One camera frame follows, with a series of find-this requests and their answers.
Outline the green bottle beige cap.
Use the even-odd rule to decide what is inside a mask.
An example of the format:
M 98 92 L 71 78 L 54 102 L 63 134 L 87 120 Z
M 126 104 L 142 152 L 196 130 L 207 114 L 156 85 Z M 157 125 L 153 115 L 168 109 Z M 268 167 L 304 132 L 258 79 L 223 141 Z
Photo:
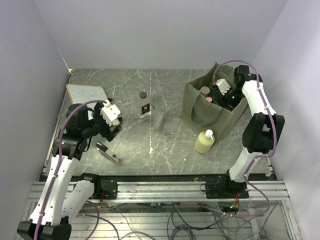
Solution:
M 204 96 L 208 96 L 208 94 L 210 93 L 210 88 L 207 86 L 202 86 L 199 90 L 199 92 L 204 95 Z

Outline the tall clear square bottle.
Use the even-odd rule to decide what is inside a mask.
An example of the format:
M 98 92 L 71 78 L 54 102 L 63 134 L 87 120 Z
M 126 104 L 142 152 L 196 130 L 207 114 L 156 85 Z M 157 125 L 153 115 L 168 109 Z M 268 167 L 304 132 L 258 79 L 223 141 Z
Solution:
M 152 113 L 151 97 L 145 91 L 141 91 L 139 93 L 137 110 L 138 110 L 138 116 L 141 119 Z

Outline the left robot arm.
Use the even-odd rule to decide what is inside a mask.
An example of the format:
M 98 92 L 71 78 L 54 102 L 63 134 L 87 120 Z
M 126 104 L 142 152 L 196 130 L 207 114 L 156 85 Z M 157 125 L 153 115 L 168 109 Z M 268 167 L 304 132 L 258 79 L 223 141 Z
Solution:
M 72 221 L 85 202 L 102 193 L 100 176 L 83 173 L 72 192 L 67 190 L 91 139 L 101 135 L 111 142 L 121 131 L 122 117 L 112 99 L 92 100 L 69 106 L 66 120 L 52 148 L 50 170 L 38 203 L 17 234 L 24 240 L 68 240 Z

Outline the orange bottle pink cap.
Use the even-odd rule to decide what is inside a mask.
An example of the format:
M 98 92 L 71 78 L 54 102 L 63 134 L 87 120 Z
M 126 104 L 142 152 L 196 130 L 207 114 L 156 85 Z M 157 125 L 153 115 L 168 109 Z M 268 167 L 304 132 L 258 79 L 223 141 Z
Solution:
M 208 96 L 206 97 L 206 100 L 211 103 L 213 101 L 213 98 Z

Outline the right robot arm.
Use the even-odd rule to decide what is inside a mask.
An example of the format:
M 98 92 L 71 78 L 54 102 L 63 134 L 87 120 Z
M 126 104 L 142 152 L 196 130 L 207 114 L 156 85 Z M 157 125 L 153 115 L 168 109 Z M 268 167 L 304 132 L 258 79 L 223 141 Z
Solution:
M 261 76 L 258 72 L 251 73 L 251 68 L 252 65 L 242 61 L 234 69 L 234 87 L 226 80 L 217 79 L 216 71 L 212 76 L 212 85 L 219 89 L 219 100 L 223 106 L 235 107 L 242 99 L 246 99 L 251 112 L 251 119 L 242 134 L 243 149 L 220 186 L 220 192 L 226 198 L 245 191 L 249 175 L 257 162 L 275 154 L 285 124 L 284 116 L 271 107 Z

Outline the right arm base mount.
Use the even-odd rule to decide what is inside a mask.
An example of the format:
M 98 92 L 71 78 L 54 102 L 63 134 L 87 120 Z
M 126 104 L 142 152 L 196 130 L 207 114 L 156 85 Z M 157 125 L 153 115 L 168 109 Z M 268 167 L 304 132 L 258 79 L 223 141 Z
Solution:
M 247 199 L 249 193 L 245 182 L 235 182 L 228 176 L 212 178 L 199 187 L 204 192 L 207 199 Z

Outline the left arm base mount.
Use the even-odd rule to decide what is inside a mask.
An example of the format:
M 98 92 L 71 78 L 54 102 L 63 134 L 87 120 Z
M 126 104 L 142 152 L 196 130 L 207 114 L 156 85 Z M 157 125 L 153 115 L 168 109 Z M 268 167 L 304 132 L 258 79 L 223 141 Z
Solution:
M 104 200 L 115 200 L 118 194 L 118 183 L 113 178 L 101 178 L 101 195 Z

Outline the green canvas bag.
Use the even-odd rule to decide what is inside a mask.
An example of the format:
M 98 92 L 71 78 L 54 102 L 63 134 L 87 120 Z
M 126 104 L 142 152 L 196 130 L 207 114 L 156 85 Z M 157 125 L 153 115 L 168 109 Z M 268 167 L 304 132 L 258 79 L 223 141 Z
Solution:
M 233 110 L 228 110 L 221 106 L 216 97 L 212 98 L 213 102 L 209 102 L 200 93 L 200 89 L 208 87 L 211 92 L 213 91 L 213 74 L 215 71 L 217 71 L 216 80 L 225 79 L 230 86 L 235 86 L 233 68 L 229 65 L 220 67 L 215 62 L 205 75 L 185 84 L 182 112 L 179 118 L 196 134 L 200 134 L 205 130 L 212 130 L 215 142 L 218 143 L 230 134 L 230 131 L 247 108 L 248 101 L 242 98 Z

